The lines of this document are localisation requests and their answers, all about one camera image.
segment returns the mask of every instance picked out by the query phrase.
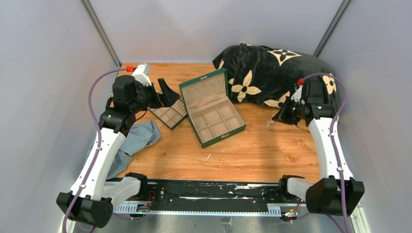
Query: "metal frame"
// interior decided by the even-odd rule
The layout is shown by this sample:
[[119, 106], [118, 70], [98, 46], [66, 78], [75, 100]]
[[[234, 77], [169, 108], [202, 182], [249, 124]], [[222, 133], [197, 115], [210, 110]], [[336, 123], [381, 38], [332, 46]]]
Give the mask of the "metal frame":
[[323, 35], [321, 41], [318, 44], [318, 47], [315, 49], [313, 56], [319, 57], [325, 48], [327, 42], [329, 41], [330, 37], [332, 36], [333, 32], [335, 31], [336, 27], [338, 26], [339, 21], [343, 17], [344, 13], [348, 9], [349, 4], [352, 0], [343, 0], [341, 5], [338, 8], [335, 16], [333, 17], [332, 21], [330, 22], [328, 28], [326, 29], [325, 34]]
[[83, 7], [86, 10], [87, 15], [90, 18], [90, 21], [92, 22], [94, 28], [97, 31], [97, 34], [99, 34], [100, 39], [102, 40], [104, 46], [106, 47], [107, 52], [110, 55], [110, 58], [112, 59], [113, 63], [116, 65], [117, 68], [120, 68], [121, 62], [112, 46], [112, 44], [109, 41], [109, 38], [107, 37], [106, 33], [104, 32], [104, 29], [97, 18], [96, 13], [93, 10], [93, 7], [90, 4], [89, 0], [80, 0], [82, 3]]

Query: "wood surface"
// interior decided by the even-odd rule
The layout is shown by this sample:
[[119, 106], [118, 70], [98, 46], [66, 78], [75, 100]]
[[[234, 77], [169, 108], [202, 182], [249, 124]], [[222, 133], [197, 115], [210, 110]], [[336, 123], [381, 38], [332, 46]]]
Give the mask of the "wood surface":
[[[122, 67], [137, 65], [124, 63]], [[149, 77], [156, 90], [160, 91], [157, 79], [164, 78], [179, 94], [179, 83], [215, 70], [212, 64], [205, 63], [150, 65]], [[318, 181], [319, 164], [310, 133], [277, 122], [267, 126], [267, 121], [277, 113], [276, 108], [251, 103], [234, 105], [246, 123], [246, 130], [205, 149], [200, 147], [188, 118], [171, 131], [148, 112], [136, 123], [154, 120], [162, 137], [133, 155], [129, 167], [119, 176], [136, 172], [158, 179], [278, 182], [282, 175], [290, 174]]]

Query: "open box lid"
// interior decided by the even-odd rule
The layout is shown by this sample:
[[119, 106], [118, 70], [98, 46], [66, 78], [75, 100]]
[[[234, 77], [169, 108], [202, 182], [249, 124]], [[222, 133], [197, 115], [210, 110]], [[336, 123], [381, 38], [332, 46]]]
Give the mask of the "open box lid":
[[227, 85], [227, 71], [225, 68], [218, 69], [209, 74], [179, 84], [183, 101], [186, 104], [196, 102], [197, 106], [204, 102], [211, 102], [229, 96]]

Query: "gray towel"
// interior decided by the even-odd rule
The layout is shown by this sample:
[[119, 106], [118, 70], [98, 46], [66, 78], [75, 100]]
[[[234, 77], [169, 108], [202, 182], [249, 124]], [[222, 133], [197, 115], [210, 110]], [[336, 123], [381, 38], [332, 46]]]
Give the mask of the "gray towel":
[[[153, 145], [161, 136], [159, 128], [152, 120], [133, 125], [113, 160], [107, 179], [112, 179], [122, 171], [126, 170], [127, 166], [132, 161], [132, 156], [134, 154], [145, 147]], [[86, 159], [90, 154], [92, 147], [93, 143], [90, 145]]]

